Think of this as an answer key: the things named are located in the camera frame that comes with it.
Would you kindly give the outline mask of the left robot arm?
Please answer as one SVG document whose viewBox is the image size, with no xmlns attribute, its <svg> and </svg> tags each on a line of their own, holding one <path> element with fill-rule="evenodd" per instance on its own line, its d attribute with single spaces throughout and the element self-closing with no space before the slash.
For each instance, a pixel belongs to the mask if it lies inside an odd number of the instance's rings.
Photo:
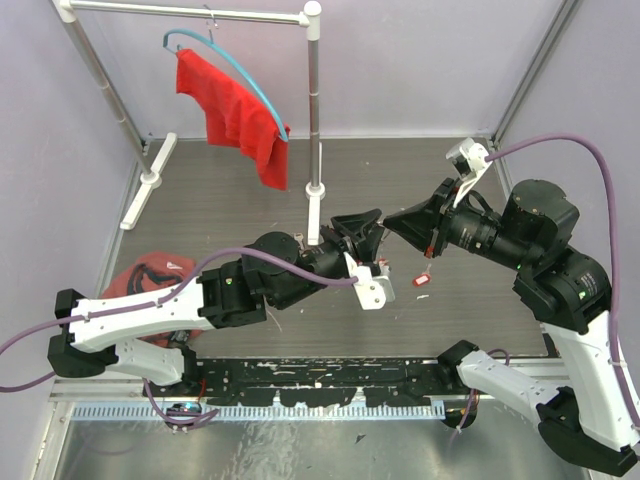
<svg viewBox="0 0 640 480">
<path fill-rule="evenodd" d="M 326 287 L 353 288 L 364 310 L 393 301 L 388 267 L 377 260 L 384 235 L 378 209 L 332 218 L 322 241 L 304 249 L 290 234 L 269 232 L 247 247 L 226 248 L 181 283 L 110 299 L 87 299 L 73 289 L 56 298 L 65 321 L 49 341 L 47 359 L 63 378 L 88 378 L 106 371 L 139 376 L 178 396 L 200 384 L 195 353 L 162 348 L 145 337 L 174 331 L 211 330 L 265 321 L 269 308 L 283 310 Z"/>
</svg>

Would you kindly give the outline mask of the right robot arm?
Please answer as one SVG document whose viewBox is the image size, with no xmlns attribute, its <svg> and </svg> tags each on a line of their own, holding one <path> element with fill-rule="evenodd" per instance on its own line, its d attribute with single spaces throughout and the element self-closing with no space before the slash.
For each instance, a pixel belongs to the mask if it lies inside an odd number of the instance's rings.
<svg viewBox="0 0 640 480">
<path fill-rule="evenodd" d="M 638 461 L 639 441 L 610 353 L 612 287 L 605 269 L 569 241 L 578 209 L 545 180 L 524 180 L 502 213 L 453 179 L 385 218 L 385 227 L 429 258 L 459 247 L 515 272 L 514 292 L 559 352 L 568 384 L 540 381 L 462 340 L 438 358 L 444 390 L 489 394 L 528 419 L 563 460 L 616 477 Z"/>
</svg>

